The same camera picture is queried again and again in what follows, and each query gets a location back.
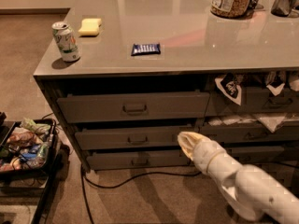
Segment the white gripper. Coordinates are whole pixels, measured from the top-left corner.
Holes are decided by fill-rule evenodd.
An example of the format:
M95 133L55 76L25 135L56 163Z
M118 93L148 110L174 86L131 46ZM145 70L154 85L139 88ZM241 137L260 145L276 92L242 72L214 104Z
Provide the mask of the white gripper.
M178 143L184 154L193 161L195 167L207 174L208 165L217 156L226 150L216 141L194 132L181 132L178 135Z

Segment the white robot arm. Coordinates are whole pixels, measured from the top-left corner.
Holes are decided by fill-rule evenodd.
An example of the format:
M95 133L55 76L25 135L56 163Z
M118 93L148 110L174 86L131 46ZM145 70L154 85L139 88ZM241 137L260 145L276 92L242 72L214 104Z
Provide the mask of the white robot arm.
M279 224L299 224L299 200L261 168L242 164L216 141L181 132L178 143L204 175L211 177L232 208L244 219L268 215Z

